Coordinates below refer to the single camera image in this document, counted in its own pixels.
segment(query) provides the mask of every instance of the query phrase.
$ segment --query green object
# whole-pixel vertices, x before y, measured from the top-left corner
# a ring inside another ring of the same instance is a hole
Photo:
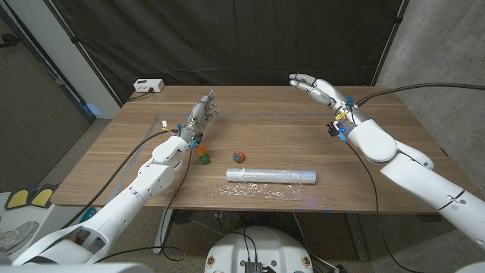
[[[209,158],[209,154],[207,153],[200,155],[199,158],[202,164],[208,164],[211,161],[211,159]]]

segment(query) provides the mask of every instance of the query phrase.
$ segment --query white box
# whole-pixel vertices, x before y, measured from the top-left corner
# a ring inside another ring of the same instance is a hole
[[[161,92],[165,84],[162,79],[138,79],[133,86],[137,92],[148,92],[150,88],[153,92]]]

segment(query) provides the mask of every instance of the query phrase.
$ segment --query gray wall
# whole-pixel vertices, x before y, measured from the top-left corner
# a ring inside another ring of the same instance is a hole
[[[69,40],[69,36],[45,2],[37,0],[7,0],[7,2],[67,80],[83,97],[89,110],[97,118],[114,118],[120,107],[102,85],[80,51]],[[12,17],[12,20],[15,20],[3,1],[0,2],[0,8],[3,8]]]
[[[485,1],[411,0],[378,86],[485,85]],[[426,88],[398,97],[485,194],[485,92]]]

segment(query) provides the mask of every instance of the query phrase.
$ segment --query yellow object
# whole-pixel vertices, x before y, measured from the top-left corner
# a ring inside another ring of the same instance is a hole
[[[37,193],[36,197],[32,200],[31,204],[35,206],[45,206],[47,202],[51,199],[54,191],[52,189],[44,189],[40,193]]]
[[[343,116],[346,115],[345,112],[338,114],[335,119],[339,120],[340,118],[343,118]]]
[[[19,190],[11,196],[8,200],[7,209],[16,208],[18,206],[25,206],[27,204],[28,190]]]

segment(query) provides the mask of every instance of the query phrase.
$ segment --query concrete wall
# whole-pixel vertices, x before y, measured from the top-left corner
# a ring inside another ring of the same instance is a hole
[[[411,0],[378,86],[485,85],[485,1]],[[398,93],[485,194],[485,91],[426,88]]]

